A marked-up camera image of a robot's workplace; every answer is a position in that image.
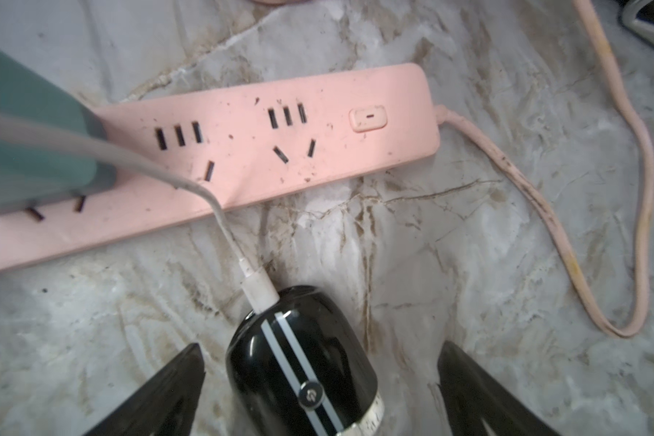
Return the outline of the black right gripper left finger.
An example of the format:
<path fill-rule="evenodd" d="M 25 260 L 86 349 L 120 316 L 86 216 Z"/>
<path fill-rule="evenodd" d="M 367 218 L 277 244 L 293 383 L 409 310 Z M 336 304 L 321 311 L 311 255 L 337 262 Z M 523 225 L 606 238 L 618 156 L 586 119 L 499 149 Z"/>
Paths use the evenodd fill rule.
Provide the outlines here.
<path fill-rule="evenodd" d="M 187 345 L 88 435 L 189 435 L 205 380 L 197 343 Z"/>

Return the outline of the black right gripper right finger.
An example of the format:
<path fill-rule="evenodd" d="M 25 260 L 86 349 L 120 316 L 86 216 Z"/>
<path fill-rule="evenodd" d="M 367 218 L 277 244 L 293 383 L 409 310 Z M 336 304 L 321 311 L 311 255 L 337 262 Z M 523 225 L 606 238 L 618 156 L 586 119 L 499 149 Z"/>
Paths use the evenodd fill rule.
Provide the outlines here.
<path fill-rule="evenodd" d="M 453 435 L 557 433 L 455 343 L 443 344 L 437 368 Z"/>

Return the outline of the pink power strip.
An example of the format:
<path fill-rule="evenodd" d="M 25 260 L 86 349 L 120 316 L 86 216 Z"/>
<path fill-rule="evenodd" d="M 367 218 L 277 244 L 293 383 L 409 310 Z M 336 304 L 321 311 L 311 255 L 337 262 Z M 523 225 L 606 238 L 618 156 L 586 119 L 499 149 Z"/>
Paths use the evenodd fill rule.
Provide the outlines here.
<path fill-rule="evenodd" d="M 108 139 L 201 183 L 224 209 L 433 156 L 416 64 L 178 94 L 96 110 Z M 209 216 L 196 195 L 121 171 L 110 191 L 0 215 L 0 272 Z"/>

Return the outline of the green charger plug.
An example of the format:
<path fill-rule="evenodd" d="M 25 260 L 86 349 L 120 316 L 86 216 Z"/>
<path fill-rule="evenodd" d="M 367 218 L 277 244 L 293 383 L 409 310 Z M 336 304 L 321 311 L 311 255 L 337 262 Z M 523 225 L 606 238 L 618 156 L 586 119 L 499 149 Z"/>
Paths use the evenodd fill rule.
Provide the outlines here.
<path fill-rule="evenodd" d="M 100 119 L 76 98 L 0 51 L 0 214 L 108 191 L 110 163 L 79 156 L 63 136 L 106 138 Z"/>

